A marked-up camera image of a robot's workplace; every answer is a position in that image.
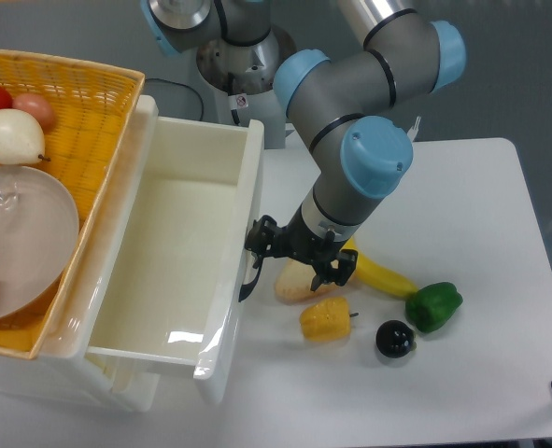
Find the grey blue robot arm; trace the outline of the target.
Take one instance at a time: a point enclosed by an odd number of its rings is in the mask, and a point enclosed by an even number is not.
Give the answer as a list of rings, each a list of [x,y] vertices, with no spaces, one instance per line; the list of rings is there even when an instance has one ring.
[[[312,267],[311,288],[343,285],[357,253],[347,241],[399,185],[413,159],[407,134],[386,110],[456,81],[466,65],[459,30],[425,21],[404,1],[342,1],[361,51],[335,63],[322,51],[284,52],[267,1],[144,1],[142,13],[167,54],[195,49],[205,80],[230,99],[272,93],[270,112],[289,121],[319,176],[285,226],[261,217],[245,248],[260,270],[268,258]]]

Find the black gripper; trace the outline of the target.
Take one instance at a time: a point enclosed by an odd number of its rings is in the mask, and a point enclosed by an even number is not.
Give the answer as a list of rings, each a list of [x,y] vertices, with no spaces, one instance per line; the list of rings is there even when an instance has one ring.
[[[344,244],[344,240],[335,240],[333,230],[317,236],[302,218],[292,219],[281,229],[272,217],[264,215],[253,222],[244,248],[256,257],[287,257],[312,266],[315,275],[310,290],[315,292],[322,285],[342,287],[355,272],[359,253],[342,249]]]

